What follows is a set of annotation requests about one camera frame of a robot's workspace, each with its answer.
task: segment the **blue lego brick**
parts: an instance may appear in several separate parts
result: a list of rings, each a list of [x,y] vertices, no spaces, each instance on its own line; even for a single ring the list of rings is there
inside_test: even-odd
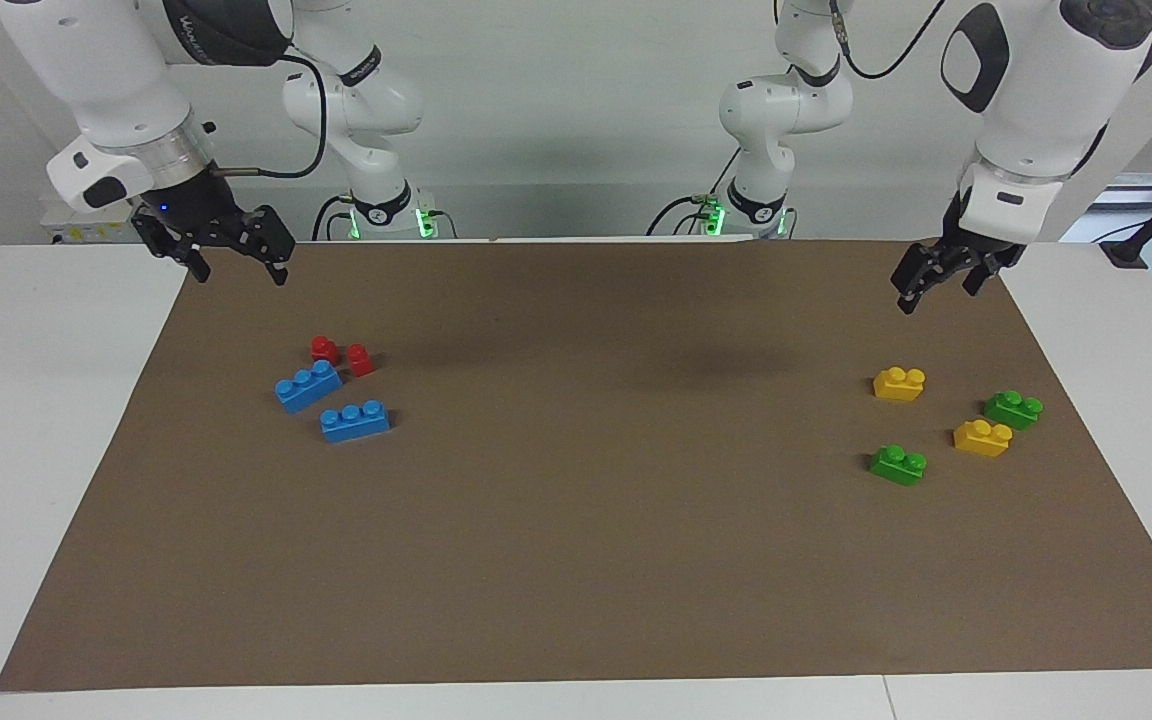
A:
[[[323,425],[323,435],[328,438],[328,442],[336,444],[388,432],[389,415],[385,412],[382,402],[369,400],[362,407],[344,406],[344,410],[339,414],[328,410],[319,418],[319,423]]]
[[[282,402],[288,414],[300,414],[314,402],[332,395],[340,387],[340,373],[325,359],[314,363],[314,367],[298,370],[289,381],[278,381],[274,395]]]

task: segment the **green led light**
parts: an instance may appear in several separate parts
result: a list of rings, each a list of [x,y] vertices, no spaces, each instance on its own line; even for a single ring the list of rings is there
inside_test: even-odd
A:
[[[705,220],[705,234],[710,236],[723,234],[723,223],[727,222],[727,209],[723,209],[723,204],[718,200],[708,205],[708,220]]]
[[[425,210],[416,209],[416,227],[420,228],[420,237],[438,237],[438,223],[425,213]]]

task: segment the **lego stud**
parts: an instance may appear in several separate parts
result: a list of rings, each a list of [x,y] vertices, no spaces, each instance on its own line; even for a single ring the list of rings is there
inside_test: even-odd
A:
[[[300,414],[339,387],[340,373],[327,361],[319,359],[309,370],[297,370],[291,379],[274,382],[274,395],[288,414]]]
[[[887,445],[879,448],[869,464],[871,473],[902,484],[902,486],[912,486],[918,483],[919,479],[923,479],[925,470],[927,470],[927,457],[918,452],[905,454],[905,448],[899,445]]]
[[[340,347],[320,334],[310,342],[310,357],[312,361],[327,361],[335,365],[340,362]]]
[[[371,356],[367,355],[366,347],[351,344],[346,355],[349,357],[349,367],[356,378],[362,378],[362,376],[376,371],[376,365],[371,363]]]
[[[984,404],[984,416],[1010,429],[1028,430],[1043,416],[1043,402],[1038,397],[1021,397],[1018,392],[1009,389],[990,397]]]
[[[969,420],[954,430],[954,447],[986,457],[996,457],[1011,447],[1015,433],[1007,425],[991,425],[988,420]]]
[[[335,445],[367,435],[389,432],[389,415],[379,400],[369,400],[364,406],[344,406],[339,412],[325,411],[319,416],[323,435]]]
[[[923,395],[923,386],[927,382],[927,374],[917,367],[904,370],[892,366],[878,373],[874,378],[874,396],[882,400],[900,400],[910,402],[918,400]]]

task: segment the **yellow lego brick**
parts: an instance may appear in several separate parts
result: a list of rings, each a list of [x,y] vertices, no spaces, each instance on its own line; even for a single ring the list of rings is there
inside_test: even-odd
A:
[[[923,370],[914,369],[905,372],[903,367],[887,367],[874,378],[874,396],[882,400],[902,400],[910,402],[923,395],[923,384],[927,376]]]
[[[954,430],[954,447],[986,457],[996,457],[1011,447],[1014,433],[1007,425],[991,425],[987,420],[967,420]]]

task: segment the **green lego brick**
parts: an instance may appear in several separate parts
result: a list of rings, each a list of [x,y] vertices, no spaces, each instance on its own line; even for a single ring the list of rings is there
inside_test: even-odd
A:
[[[1020,393],[1014,389],[1000,392],[984,404],[986,418],[1002,423],[1009,429],[1028,430],[1041,415],[1043,402],[1039,402],[1038,397],[1021,400]]]
[[[919,455],[918,452],[905,455],[905,448],[899,445],[879,448],[869,464],[871,473],[902,486],[912,486],[922,480],[924,470],[927,470],[927,457]]]

